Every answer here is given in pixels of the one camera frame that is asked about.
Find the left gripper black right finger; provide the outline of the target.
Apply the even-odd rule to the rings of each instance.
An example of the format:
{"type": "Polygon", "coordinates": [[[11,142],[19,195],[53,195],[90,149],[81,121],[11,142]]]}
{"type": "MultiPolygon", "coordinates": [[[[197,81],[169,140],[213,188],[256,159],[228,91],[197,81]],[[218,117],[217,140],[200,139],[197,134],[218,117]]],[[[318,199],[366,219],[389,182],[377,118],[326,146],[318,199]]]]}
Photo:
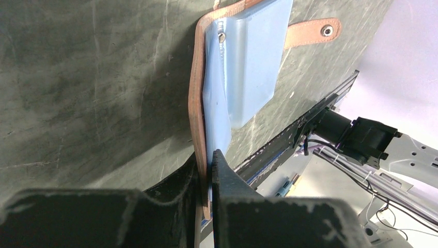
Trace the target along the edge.
{"type": "Polygon", "coordinates": [[[368,247],[356,213],[341,199],[264,197],[212,157],[215,247],[368,247]]]}

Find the pink card holder wallet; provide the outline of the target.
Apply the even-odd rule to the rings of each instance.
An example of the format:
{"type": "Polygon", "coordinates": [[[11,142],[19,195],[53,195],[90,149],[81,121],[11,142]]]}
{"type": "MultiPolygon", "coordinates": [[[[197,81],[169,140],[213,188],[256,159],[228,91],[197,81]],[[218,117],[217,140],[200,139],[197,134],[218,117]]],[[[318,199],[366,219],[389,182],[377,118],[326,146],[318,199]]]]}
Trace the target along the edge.
{"type": "Polygon", "coordinates": [[[292,1],[238,1],[196,24],[188,112],[200,177],[202,213],[211,219],[213,152],[226,153],[273,97],[283,51],[339,37],[338,18],[289,24],[292,1]]]}

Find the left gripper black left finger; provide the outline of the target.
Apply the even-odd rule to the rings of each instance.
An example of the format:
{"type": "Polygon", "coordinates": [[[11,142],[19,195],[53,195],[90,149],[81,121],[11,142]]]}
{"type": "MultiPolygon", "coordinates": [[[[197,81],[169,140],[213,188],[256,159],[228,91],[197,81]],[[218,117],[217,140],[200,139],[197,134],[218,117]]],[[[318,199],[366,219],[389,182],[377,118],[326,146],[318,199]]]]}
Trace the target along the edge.
{"type": "Polygon", "coordinates": [[[27,189],[1,210],[1,247],[197,247],[196,159],[138,189],[27,189]]]}

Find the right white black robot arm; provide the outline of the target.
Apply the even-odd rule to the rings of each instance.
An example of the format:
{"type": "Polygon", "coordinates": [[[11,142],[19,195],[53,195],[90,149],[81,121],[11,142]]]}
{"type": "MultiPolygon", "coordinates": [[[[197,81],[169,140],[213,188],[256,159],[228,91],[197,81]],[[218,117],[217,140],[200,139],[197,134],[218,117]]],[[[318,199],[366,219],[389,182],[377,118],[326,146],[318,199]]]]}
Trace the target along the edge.
{"type": "Polygon", "coordinates": [[[310,119],[310,132],[357,165],[401,174],[437,188],[437,150],[381,122],[349,120],[325,109],[310,119]]]}

